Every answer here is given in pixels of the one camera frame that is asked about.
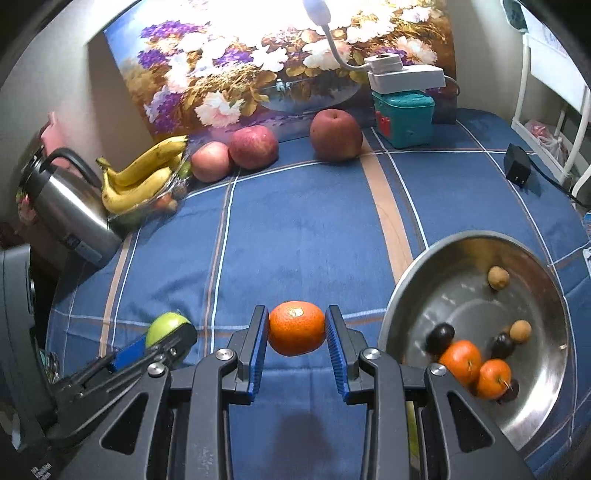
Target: blue tablecloth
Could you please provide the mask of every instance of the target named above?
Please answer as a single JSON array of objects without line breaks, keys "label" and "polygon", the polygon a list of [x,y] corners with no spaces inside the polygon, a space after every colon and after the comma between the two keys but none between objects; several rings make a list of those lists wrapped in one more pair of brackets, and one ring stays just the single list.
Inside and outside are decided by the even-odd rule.
[{"label": "blue tablecloth", "polygon": [[[360,159],[337,165],[316,161],[308,138],[282,143],[270,168],[193,192],[173,218],[130,234],[98,272],[71,257],[47,339],[63,372],[130,343],[170,310],[199,330],[190,362],[225,346],[256,304],[286,300],[338,304],[376,344],[412,258],[456,232],[498,231],[548,265],[569,307],[576,348],[556,406],[523,451],[542,473],[590,420],[591,278],[579,216],[536,172],[527,190],[505,180],[508,144],[527,145],[491,113],[461,110],[456,125],[434,127],[430,145],[405,151],[373,128],[364,134]],[[295,358],[269,348],[256,402],[230,417],[237,479],[359,477],[365,409],[343,404],[326,345]]]}]

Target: white wall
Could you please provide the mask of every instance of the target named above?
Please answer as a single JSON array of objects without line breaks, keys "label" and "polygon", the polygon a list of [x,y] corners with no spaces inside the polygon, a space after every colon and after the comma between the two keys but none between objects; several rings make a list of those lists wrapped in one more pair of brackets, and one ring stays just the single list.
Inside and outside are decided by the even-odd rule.
[{"label": "white wall", "polygon": [[[521,33],[508,24],[499,0],[447,0],[456,50],[458,105],[496,113],[508,122],[515,113],[521,79]],[[530,76],[525,119],[556,123],[558,96]]]},{"label": "white wall", "polygon": [[[498,0],[447,1],[462,86],[459,105],[510,120],[521,72],[520,33],[508,25]],[[68,145],[93,166],[104,155],[122,168],[152,144],[101,34],[131,3],[73,0],[30,44],[3,85],[0,219],[14,221],[24,153],[50,111],[57,112]],[[553,122],[558,103],[531,79],[524,112]]]},{"label": "white wall", "polygon": [[93,166],[101,155],[125,166],[152,145],[102,35],[132,3],[74,0],[13,68],[0,90],[0,219],[14,215],[21,156],[50,111],[68,146]]}]

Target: flower painting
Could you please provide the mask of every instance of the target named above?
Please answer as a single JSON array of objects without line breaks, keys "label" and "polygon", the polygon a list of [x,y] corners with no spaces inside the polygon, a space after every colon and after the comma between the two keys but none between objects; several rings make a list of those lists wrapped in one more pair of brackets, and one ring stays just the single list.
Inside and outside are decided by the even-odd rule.
[{"label": "flower painting", "polygon": [[[339,56],[397,53],[455,76],[444,0],[327,0]],[[142,0],[105,35],[155,139],[224,140],[263,124],[279,140],[307,135],[324,108],[375,122],[367,75],[341,68],[301,0]]]}]

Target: tangerine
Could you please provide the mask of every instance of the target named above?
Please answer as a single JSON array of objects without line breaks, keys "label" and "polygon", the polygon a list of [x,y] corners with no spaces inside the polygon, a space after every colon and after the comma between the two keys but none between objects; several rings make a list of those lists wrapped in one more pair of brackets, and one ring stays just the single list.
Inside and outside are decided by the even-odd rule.
[{"label": "tangerine", "polygon": [[478,378],[482,357],[472,342],[459,340],[444,352],[439,363],[445,365],[456,380],[467,387]]},{"label": "tangerine", "polygon": [[324,313],[313,303],[287,301],[269,315],[269,343],[281,355],[312,352],[324,338]]},{"label": "tangerine", "polygon": [[511,368],[507,362],[495,358],[484,362],[480,368],[476,394],[480,398],[496,400],[502,397],[511,385]]}]

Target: blue gripper part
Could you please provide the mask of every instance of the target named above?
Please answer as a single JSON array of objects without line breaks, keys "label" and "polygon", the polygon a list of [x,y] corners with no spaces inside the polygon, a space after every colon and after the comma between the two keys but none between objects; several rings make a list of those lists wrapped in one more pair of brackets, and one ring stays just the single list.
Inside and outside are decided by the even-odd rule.
[{"label": "blue gripper part", "polygon": [[251,364],[248,372],[248,389],[246,394],[254,401],[261,386],[262,367],[265,363],[267,340],[269,338],[269,311],[265,309],[256,332],[255,345],[252,350]]},{"label": "blue gripper part", "polygon": [[343,397],[343,401],[347,401],[349,396],[349,382],[347,380],[347,363],[345,361],[345,353],[340,343],[340,337],[336,329],[335,319],[333,318],[330,309],[326,310],[324,314],[324,331],[326,332],[326,342],[329,346],[330,361],[335,373],[336,388]]},{"label": "blue gripper part", "polygon": [[111,362],[111,366],[114,371],[121,370],[122,368],[131,365],[135,361],[139,360],[144,356],[146,347],[146,335],[142,335],[135,342],[124,346],[117,352],[115,360]]}]

